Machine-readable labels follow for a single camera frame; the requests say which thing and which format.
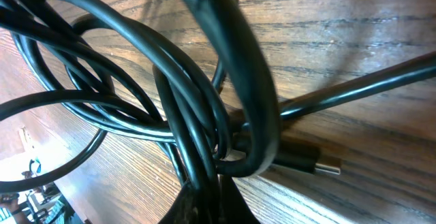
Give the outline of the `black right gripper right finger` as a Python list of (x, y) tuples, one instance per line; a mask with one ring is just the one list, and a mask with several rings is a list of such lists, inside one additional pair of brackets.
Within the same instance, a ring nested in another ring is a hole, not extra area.
[(260, 224), (230, 176), (219, 176), (221, 223)]

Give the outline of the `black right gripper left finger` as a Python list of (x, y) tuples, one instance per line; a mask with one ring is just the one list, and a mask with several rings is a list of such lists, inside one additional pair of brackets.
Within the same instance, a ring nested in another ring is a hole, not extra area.
[(187, 180), (159, 224), (213, 224), (218, 222), (218, 209)]

